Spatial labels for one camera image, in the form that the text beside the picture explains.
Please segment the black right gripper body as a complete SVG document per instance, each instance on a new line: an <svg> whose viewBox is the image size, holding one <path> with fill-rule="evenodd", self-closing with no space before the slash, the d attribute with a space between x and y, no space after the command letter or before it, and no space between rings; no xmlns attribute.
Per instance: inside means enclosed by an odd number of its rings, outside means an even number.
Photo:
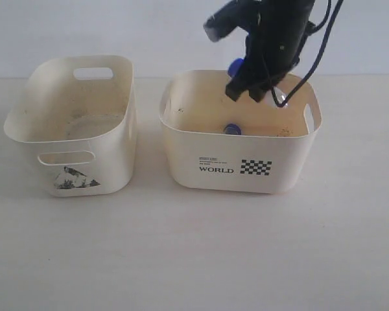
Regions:
<svg viewBox="0 0 389 311"><path fill-rule="evenodd" d="M244 1L237 26L248 35L235 87L276 86L294 67L314 1Z"/></svg>

